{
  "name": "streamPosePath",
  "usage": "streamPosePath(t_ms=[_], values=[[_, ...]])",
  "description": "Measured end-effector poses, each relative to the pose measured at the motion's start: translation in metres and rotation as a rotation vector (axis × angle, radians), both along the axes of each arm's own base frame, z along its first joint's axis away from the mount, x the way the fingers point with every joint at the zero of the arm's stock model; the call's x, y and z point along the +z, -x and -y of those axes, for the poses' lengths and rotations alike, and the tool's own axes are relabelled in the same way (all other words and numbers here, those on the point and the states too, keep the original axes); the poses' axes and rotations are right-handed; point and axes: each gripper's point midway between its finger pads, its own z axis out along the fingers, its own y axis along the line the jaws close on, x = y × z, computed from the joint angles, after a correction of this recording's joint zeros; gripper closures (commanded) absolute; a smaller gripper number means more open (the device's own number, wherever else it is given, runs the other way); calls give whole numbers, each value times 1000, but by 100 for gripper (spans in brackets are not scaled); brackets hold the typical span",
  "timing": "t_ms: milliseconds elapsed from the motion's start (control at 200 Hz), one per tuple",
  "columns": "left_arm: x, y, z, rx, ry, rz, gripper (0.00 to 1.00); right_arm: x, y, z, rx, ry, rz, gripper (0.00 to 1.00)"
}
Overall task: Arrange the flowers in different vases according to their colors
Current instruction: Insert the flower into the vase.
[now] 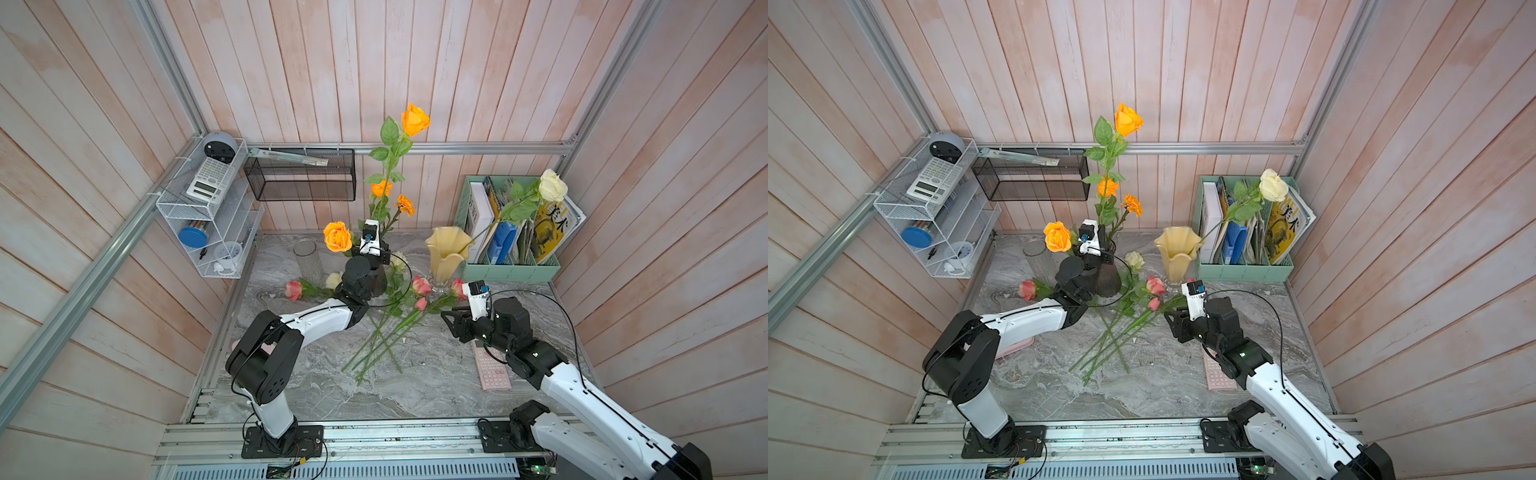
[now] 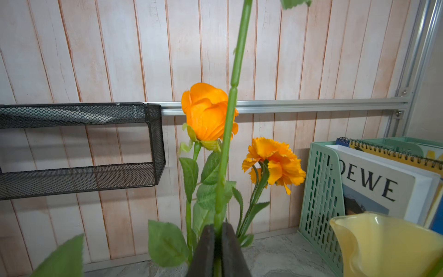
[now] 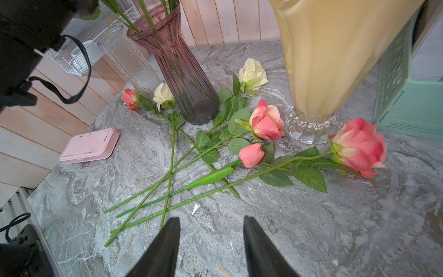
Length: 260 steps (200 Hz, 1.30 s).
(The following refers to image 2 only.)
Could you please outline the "orange carnation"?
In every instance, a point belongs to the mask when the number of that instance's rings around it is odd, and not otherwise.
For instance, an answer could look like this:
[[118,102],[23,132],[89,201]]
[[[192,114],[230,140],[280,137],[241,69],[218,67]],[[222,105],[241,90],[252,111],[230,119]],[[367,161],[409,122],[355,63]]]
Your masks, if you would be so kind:
[[282,186],[291,195],[290,186],[301,185],[306,178],[301,160],[286,143],[279,143],[265,137],[254,138],[248,146],[248,153],[242,162],[242,170],[248,172],[254,188],[245,214],[240,213],[236,237],[240,247],[245,248],[253,243],[254,235],[247,234],[256,215],[270,205],[270,202],[259,202],[263,191],[270,185]]

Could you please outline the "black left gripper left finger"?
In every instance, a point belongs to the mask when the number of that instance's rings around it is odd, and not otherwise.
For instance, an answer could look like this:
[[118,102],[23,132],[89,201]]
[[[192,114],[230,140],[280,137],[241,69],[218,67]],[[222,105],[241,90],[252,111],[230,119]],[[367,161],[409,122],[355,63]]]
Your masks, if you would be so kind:
[[215,257],[215,230],[213,225],[203,228],[192,263],[188,268],[186,277],[213,277],[213,264]]

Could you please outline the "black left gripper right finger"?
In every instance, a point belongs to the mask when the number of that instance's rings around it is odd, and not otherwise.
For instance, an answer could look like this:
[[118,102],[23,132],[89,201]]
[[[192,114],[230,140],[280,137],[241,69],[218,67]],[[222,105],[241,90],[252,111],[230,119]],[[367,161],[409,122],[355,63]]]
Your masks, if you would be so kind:
[[223,277],[252,277],[232,225],[221,231],[221,272]]

